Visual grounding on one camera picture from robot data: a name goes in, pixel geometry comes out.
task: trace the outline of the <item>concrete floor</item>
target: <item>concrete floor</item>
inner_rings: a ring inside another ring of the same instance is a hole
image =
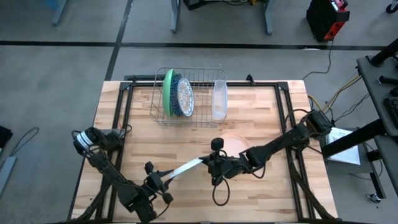
[[[217,3],[191,12],[183,5],[179,33],[172,35],[168,1],[135,0],[123,41],[317,45],[303,19],[309,2],[276,1],[274,35],[269,37],[263,33],[259,5]],[[126,3],[70,1],[60,26],[52,27],[52,11],[44,1],[0,0],[0,21],[6,21],[0,23],[0,40],[114,42]],[[389,3],[351,0],[351,19],[335,44],[378,46],[393,41],[398,13],[384,12]],[[70,131],[92,124],[112,51],[112,47],[0,46],[0,125],[14,132],[0,162],[28,129],[40,127],[40,133],[17,154],[17,164],[0,198],[1,223],[66,219],[82,160],[72,146]],[[324,103],[355,72],[358,57],[376,53],[333,50],[330,73],[306,79],[308,93]],[[241,80],[249,73],[257,80],[293,80],[312,70],[325,70],[327,56],[326,50],[121,48],[112,80],[153,74],[163,66],[223,68],[231,80]],[[334,113],[340,115],[366,93],[359,81],[341,94]],[[362,126],[376,118],[367,99],[337,126]],[[366,198],[374,192],[370,181],[331,174],[329,180],[340,218],[373,223],[398,219],[398,198],[386,172],[381,181],[387,199],[378,205]]]

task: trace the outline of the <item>white card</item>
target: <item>white card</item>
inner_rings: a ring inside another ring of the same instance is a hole
[[[170,178],[176,177],[177,175],[182,174],[183,172],[191,169],[192,167],[200,164],[202,162],[201,159],[196,158],[194,160],[191,160],[189,162],[187,162],[186,164],[180,166],[179,168],[175,169],[171,174],[170,174]]]

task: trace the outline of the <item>metal leg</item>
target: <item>metal leg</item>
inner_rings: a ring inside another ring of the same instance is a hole
[[[395,8],[398,5],[398,0],[392,0],[391,2],[391,8]]]
[[[51,20],[51,23],[54,26],[59,25],[63,10],[65,8],[65,5],[67,4],[67,1],[68,0],[58,0],[57,1],[57,8],[55,9],[54,15]]]
[[[364,150],[366,152],[366,155],[368,156],[372,172],[369,174],[371,176],[371,180],[374,186],[374,189],[376,190],[376,195],[379,198],[386,198],[386,194],[384,193],[384,189],[381,185],[379,176],[377,174],[376,168],[374,167],[373,161],[381,159],[379,150],[376,149],[375,151],[368,151],[368,147],[364,144]]]
[[[272,35],[272,5],[275,0],[266,0],[264,3],[264,15],[265,15],[265,22],[266,22],[266,34]]]
[[[172,1],[172,25],[170,31],[175,34],[177,32],[178,16],[180,15],[180,0]]]
[[[343,152],[344,150],[356,146],[359,143],[365,142],[374,136],[385,133],[386,130],[384,129],[383,122],[381,119],[377,119],[352,132],[351,134],[322,147],[323,158]]]

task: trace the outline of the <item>black metal table frame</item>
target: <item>black metal table frame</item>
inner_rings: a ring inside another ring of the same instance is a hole
[[[128,91],[127,94],[127,100],[126,100],[126,108],[124,110],[124,117],[123,117],[123,123],[122,123],[122,129],[127,129],[128,125],[128,120],[129,120],[129,111],[131,109],[131,101],[132,101],[132,93],[135,87],[153,87],[154,83],[153,82],[137,82],[137,81],[153,81],[155,75],[132,75],[132,76],[126,76],[124,77],[125,81],[129,82],[121,82],[119,86],[119,94],[118,94],[118,99],[116,102],[116,109],[114,112],[114,118],[113,118],[113,123],[112,123],[112,129],[117,129],[118,128],[118,123],[119,123],[119,116],[121,112],[121,105],[123,101],[123,96],[124,92]],[[233,87],[242,87],[242,86],[261,86],[261,87],[273,87],[275,90],[275,97],[276,97],[276,102],[277,102],[277,107],[279,110],[279,119],[280,119],[280,125],[282,128],[282,132],[285,133],[285,124],[284,124],[284,119],[285,119],[285,113],[284,113],[284,108],[282,105],[282,97],[280,94],[280,91],[282,90],[285,94],[285,99],[287,103],[287,110],[288,114],[293,111],[293,106],[292,106],[292,100],[290,98],[290,92],[289,92],[289,85],[287,82],[258,82],[256,83],[252,76],[248,75],[247,81],[242,81],[242,82],[229,82],[227,81],[228,86],[233,86]],[[291,125],[295,125],[295,118],[294,114],[292,113],[292,116],[290,116],[290,123]],[[293,159],[292,155],[292,150],[291,149],[285,149],[286,150],[286,155],[287,155],[287,162]],[[116,157],[116,162],[115,162],[115,168],[117,168],[118,171],[121,169],[121,163],[123,159],[123,152],[124,152],[124,139],[123,139],[123,146],[120,149],[120,151],[117,152],[117,157]],[[109,160],[112,159],[113,154],[108,154]],[[302,179],[304,182],[309,185],[308,183],[308,177],[307,173],[305,170],[305,164],[304,164],[304,158],[302,153],[296,153],[296,158],[298,160],[298,166],[300,168],[300,175],[302,176]],[[81,173],[83,172],[83,164],[85,160],[83,159],[83,162],[81,164],[81,169],[80,169],[80,174],[78,178],[78,182],[76,183],[76,188],[75,188],[75,194],[72,199],[70,211],[68,214],[67,222],[71,221],[72,217],[72,211],[74,208],[75,200],[76,200],[76,195],[80,183],[80,177]],[[303,210],[302,210],[302,204],[300,201],[300,195],[299,195],[299,187],[296,183],[296,181],[293,179],[292,176],[290,176],[291,184],[292,184],[292,191],[293,191],[293,196],[294,196],[294,202],[295,202],[295,210],[297,214],[298,221],[322,221],[322,220],[317,220],[315,219],[315,212],[313,209],[312,204],[310,203],[309,199],[305,197],[306,203],[307,203],[307,210],[308,210],[308,216],[309,218],[304,218],[303,217]],[[102,183],[101,183],[101,190],[103,190],[106,185],[109,186],[109,184],[106,183],[106,180],[103,178]],[[113,222],[113,215],[114,215],[114,209],[116,205],[116,190],[112,188],[111,190],[111,197],[109,201],[109,210],[106,218],[103,218],[103,206],[104,206],[104,200],[102,199],[101,203],[98,205],[95,213],[95,218],[91,220],[81,220],[79,223],[112,223]]]

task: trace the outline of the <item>plate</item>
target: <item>plate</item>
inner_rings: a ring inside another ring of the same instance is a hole
[[[178,103],[178,81],[181,79],[181,74],[174,74],[172,76],[172,82],[170,86],[170,104],[175,115],[181,116],[182,111]]]
[[[181,111],[185,116],[191,116],[193,113],[193,92],[189,81],[186,78],[181,78],[178,81],[178,104],[180,105]]]
[[[174,69],[170,69],[163,81],[163,113],[166,116],[173,116],[172,105],[170,104],[170,86],[172,82],[172,77],[174,75]]]

